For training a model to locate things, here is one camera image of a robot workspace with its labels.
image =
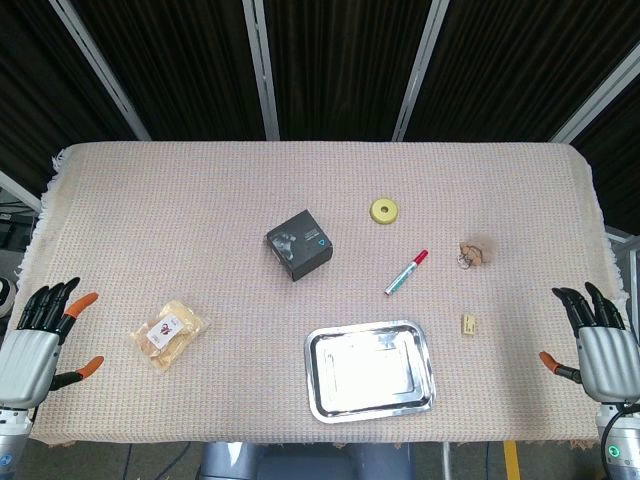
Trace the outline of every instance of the marker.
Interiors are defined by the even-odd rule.
[[[387,295],[391,295],[393,292],[395,292],[397,289],[400,288],[400,285],[402,285],[407,278],[409,278],[409,275],[411,275],[414,270],[416,268],[418,268],[418,265],[420,265],[422,263],[422,261],[427,258],[427,255],[429,255],[429,252],[426,250],[421,251],[418,256],[416,258],[413,259],[413,262],[411,262],[409,265],[407,265],[407,268],[405,268],[400,275],[398,275],[393,282],[391,282],[391,285],[389,285],[384,293],[386,293]]]

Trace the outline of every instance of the small cube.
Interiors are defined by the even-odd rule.
[[[463,335],[475,335],[476,334],[476,317],[465,313],[462,315],[462,334]]]
[[[333,244],[309,210],[271,230],[267,233],[267,240],[294,282],[333,255]]]

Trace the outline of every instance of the food package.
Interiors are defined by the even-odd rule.
[[[131,338],[161,371],[166,371],[207,323],[178,300],[167,303],[156,318],[145,322]]]

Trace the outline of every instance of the red marker cap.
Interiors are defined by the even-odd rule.
[[[429,252],[426,250],[423,250],[418,254],[416,258],[413,259],[413,261],[416,262],[417,265],[420,265],[422,263],[422,260],[427,258],[427,255],[429,255]]]

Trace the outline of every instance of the stainless steel tray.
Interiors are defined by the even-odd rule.
[[[311,412],[340,423],[424,412],[433,406],[427,341],[414,322],[321,328],[304,348]]]

